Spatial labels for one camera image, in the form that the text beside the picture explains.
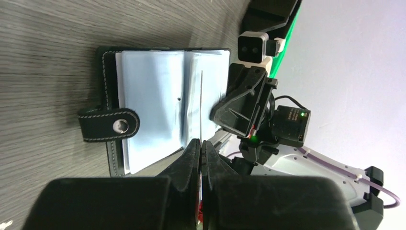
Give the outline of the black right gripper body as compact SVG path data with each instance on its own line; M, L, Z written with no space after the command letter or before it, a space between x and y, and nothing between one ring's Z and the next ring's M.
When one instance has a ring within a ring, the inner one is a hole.
M288 95L271 96L270 108L260 122L256 134L240 138L242 157L252 163L264 164L278 155L280 146L304 146L311 111Z

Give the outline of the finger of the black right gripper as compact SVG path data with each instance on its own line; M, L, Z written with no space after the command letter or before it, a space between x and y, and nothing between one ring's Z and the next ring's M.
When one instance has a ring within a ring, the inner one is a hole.
M210 120L241 138L255 135L266 115L272 90L278 80L264 67L232 63L228 69L226 96L213 106Z

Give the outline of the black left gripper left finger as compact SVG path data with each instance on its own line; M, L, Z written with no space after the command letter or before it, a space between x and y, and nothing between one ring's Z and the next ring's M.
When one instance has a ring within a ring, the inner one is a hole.
M194 230L201 143L154 177L60 178L33 205L25 230Z

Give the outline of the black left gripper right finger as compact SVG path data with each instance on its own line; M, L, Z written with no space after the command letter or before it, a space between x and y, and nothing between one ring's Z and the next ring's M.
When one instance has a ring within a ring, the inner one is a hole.
M242 176L213 144L202 144L205 230L357 230L339 187L330 179Z

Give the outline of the black card holder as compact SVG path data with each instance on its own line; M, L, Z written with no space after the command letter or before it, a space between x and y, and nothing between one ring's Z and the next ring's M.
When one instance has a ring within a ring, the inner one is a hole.
M111 177L136 174L199 139L203 70L203 140L219 126L209 118L226 95L227 48L100 46L95 53L100 104L78 111L86 142L104 142Z

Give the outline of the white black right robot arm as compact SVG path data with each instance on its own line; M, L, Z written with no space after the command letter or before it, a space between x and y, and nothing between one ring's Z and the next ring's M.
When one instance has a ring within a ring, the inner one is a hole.
M240 140L242 157L203 147L206 230L375 230L383 172L357 169L304 146L310 111L275 107L264 67L233 63L210 119Z

